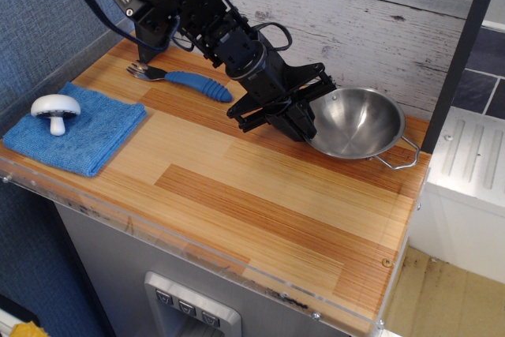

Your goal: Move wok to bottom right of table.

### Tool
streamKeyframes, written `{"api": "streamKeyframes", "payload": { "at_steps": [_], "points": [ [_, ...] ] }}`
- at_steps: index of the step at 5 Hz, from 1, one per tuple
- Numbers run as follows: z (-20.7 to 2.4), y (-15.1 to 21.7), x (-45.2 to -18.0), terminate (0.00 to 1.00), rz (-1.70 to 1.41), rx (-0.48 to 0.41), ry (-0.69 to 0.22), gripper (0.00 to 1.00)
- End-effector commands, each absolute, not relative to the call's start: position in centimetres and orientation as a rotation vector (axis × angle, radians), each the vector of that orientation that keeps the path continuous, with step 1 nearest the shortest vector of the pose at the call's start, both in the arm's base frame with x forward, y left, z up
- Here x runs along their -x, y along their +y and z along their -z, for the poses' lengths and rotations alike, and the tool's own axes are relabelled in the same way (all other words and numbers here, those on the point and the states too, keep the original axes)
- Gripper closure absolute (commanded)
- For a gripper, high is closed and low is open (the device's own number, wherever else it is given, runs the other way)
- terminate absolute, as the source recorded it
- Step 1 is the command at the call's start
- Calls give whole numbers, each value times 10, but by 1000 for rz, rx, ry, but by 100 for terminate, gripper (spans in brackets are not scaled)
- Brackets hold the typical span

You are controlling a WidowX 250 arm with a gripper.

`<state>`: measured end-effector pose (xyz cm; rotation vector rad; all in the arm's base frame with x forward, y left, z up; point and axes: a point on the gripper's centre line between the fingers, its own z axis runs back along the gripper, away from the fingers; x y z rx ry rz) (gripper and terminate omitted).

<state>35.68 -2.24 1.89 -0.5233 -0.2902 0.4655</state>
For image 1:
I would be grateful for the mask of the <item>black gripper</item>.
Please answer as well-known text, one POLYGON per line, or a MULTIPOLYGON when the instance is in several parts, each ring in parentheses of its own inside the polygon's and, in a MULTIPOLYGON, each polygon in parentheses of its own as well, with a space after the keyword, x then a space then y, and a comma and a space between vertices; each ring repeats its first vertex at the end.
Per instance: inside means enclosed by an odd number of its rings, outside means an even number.
POLYGON ((267 48, 228 53, 226 75, 246 90, 227 111, 242 131, 269 124, 297 142, 317 133, 310 103, 336 89, 324 64, 289 66, 267 48))

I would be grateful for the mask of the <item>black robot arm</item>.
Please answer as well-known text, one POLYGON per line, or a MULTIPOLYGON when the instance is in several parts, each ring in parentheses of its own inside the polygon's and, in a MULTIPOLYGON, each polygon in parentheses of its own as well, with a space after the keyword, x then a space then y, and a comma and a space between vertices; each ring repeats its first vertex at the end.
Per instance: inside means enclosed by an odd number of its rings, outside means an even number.
POLYGON ((174 32, 182 34, 215 67, 246 91, 227 115, 248 132, 269 124, 295 141, 316 135, 310 103, 333 91, 335 84, 314 63, 290 66, 282 51, 262 33, 266 24, 252 26, 230 0, 114 0, 135 24, 137 36, 150 47, 161 47, 174 32))

